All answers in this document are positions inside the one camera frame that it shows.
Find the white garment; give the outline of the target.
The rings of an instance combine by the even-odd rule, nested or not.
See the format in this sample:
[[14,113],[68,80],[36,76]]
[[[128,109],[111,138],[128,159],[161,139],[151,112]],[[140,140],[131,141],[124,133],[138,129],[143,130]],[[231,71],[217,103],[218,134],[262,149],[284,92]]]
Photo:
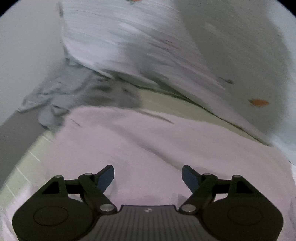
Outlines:
[[116,205],[176,206],[189,197],[181,169],[221,179],[238,174],[282,213],[280,240],[295,240],[295,182],[276,148],[224,127],[149,110],[83,107],[72,111],[25,185],[1,210],[1,240],[16,240],[15,211],[55,175],[76,179],[114,166],[107,197]]

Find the green grid cutting mat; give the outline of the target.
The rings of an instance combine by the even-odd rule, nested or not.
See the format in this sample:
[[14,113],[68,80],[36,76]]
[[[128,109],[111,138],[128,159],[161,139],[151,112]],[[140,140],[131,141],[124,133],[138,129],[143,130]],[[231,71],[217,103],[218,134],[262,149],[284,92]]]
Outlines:
[[[225,127],[252,139],[246,132],[219,119],[192,102],[170,95],[140,90],[142,107]],[[16,111],[1,125],[1,207],[10,204],[25,185],[39,183],[44,176],[42,161],[54,134],[38,122],[40,109]]]

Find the grey crumpled garment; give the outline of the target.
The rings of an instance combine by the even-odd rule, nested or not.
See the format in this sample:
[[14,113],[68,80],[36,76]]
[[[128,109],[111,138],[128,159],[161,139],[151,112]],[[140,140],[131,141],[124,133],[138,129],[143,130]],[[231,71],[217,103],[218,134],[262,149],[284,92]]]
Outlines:
[[81,66],[66,66],[54,79],[44,80],[27,95],[18,111],[40,108],[39,123],[55,132],[71,110],[80,106],[140,108],[137,88],[117,76]]

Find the carrot print light blue quilt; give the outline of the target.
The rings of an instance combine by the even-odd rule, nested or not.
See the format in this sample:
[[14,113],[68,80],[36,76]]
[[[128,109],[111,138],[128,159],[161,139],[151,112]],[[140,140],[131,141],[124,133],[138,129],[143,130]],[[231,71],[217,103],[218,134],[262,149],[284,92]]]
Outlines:
[[295,163],[295,16],[279,1],[62,1],[66,56],[184,96]]

